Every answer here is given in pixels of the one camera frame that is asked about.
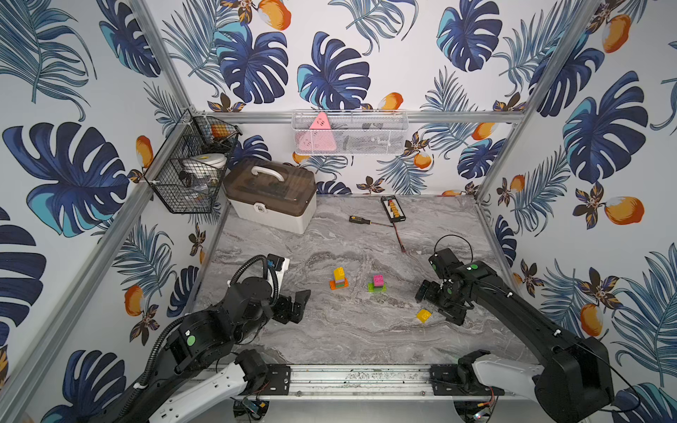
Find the lime green long lego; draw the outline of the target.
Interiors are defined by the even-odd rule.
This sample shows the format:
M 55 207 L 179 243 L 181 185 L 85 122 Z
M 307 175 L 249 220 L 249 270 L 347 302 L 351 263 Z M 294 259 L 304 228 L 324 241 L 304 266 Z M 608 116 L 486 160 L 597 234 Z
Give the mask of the lime green long lego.
M 382 287 L 376 287 L 373 283 L 368 283 L 368 291 L 372 294 L 375 293 L 385 293 L 387 291 L 386 285 Z

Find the orange lego plate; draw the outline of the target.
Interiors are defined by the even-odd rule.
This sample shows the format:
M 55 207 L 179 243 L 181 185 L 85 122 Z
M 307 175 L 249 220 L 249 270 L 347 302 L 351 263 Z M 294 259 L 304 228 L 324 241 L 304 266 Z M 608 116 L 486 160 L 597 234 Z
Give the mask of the orange lego plate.
M 331 290 L 338 290 L 349 287 L 349 282 L 347 280 L 341 280 L 339 282 L 332 280 L 329 285 Z

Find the white box brown lid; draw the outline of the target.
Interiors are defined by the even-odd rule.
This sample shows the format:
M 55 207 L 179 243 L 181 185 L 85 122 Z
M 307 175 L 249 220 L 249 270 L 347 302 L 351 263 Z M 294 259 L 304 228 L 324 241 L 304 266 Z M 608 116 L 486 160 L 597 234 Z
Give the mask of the white box brown lid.
M 224 187 L 239 218 L 290 233 L 304 234 L 317 211 L 315 175 L 301 167 L 246 158 Z

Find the black board yellow connectors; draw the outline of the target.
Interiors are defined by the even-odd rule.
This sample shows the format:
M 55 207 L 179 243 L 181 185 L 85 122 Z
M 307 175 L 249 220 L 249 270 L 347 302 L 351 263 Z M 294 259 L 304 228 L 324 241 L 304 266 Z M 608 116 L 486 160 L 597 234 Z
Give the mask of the black board yellow connectors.
M 387 218 L 391 224 L 405 221 L 407 216 L 400 206 L 400 202 L 395 196 L 382 196 L 380 202 L 386 212 Z

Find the yellow lego brick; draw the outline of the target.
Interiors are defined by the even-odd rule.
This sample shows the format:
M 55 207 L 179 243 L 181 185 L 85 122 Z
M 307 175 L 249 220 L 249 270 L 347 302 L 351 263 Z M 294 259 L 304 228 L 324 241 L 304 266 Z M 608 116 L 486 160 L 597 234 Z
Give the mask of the yellow lego brick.
M 419 311 L 419 312 L 417 313 L 417 315 L 416 315 L 416 318 L 417 318 L 422 324 L 426 324 L 426 322 L 428 321 L 428 319 L 430 319 L 430 317 L 432 317 L 432 313 L 431 313 L 430 311 L 426 310 L 426 309 L 422 309 L 422 310 Z
M 335 269 L 333 272 L 333 277 L 336 283 L 343 283 L 347 279 L 344 268 L 339 267 Z

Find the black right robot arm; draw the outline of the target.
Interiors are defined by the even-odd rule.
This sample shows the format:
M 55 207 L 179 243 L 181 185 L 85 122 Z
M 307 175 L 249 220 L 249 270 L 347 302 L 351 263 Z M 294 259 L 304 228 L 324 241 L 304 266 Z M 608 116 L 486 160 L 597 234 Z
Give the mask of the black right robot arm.
M 582 338 L 555 324 L 515 294 L 482 261 L 463 263 L 450 249 L 434 250 L 428 262 L 439 282 L 424 280 L 415 296 L 427 301 L 449 323 L 460 326 L 475 306 L 488 310 L 537 359 L 531 365 L 476 350 L 454 365 L 433 368 L 435 389 L 466 395 L 507 391 L 538 403 L 556 422 L 579 422 L 615 400 L 608 349 L 596 338 Z

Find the black yellow screwdriver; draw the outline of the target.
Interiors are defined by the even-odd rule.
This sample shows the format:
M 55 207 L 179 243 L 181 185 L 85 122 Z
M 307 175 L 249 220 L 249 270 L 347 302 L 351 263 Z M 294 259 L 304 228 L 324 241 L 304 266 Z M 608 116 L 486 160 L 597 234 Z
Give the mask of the black yellow screwdriver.
M 373 222 L 373 220 L 368 220 L 368 219 L 365 219 L 363 217 L 354 216 L 354 215 L 351 215 L 348 218 L 348 221 L 350 223 L 354 223 L 354 224 L 358 224 L 358 225 L 376 225 L 376 226 L 381 226 L 381 227 L 392 227 L 391 224 Z

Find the clear wall shelf tray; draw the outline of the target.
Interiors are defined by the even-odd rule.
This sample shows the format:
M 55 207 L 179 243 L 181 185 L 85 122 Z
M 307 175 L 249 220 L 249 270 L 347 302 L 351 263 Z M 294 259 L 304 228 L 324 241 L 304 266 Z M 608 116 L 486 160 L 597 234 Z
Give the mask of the clear wall shelf tray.
M 299 153 L 297 133 L 310 128 L 320 112 L 329 116 L 338 149 L 333 153 Z M 295 152 L 299 155 L 388 155 L 401 153 L 411 134 L 408 116 L 399 111 L 296 111 L 292 114 Z

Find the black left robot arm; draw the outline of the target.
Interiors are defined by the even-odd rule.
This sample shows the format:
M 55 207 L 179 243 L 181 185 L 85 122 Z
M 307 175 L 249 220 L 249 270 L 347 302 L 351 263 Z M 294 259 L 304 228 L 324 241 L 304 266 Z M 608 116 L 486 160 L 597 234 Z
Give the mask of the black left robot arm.
M 188 422 L 221 400 L 262 391 L 268 366 L 253 349 L 241 350 L 200 384 L 183 386 L 243 347 L 270 321 L 301 322 L 310 291 L 280 294 L 289 263 L 273 254 L 249 259 L 231 278 L 222 300 L 179 317 L 160 333 L 141 376 L 89 421 Z

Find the pink triangle card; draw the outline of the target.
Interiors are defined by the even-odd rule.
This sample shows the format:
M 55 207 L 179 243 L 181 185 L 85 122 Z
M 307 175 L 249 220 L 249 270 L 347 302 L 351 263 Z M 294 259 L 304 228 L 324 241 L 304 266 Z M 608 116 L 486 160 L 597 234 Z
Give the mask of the pink triangle card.
M 310 128 L 298 131 L 297 147 L 299 153 L 333 153 L 337 151 L 337 142 L 326 112 L 320 112 L 311 123 Z

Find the white object in basket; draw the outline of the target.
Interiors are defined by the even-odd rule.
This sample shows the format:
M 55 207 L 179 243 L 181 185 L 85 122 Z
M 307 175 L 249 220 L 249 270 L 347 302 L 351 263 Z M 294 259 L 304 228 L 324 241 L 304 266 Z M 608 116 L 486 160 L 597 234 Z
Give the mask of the white object in basket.
M 217 172 L 227 165 L 227 156 L 223 153 L 196 155 L 182 161 L 183 170 L 195 176 L 205 176 Z

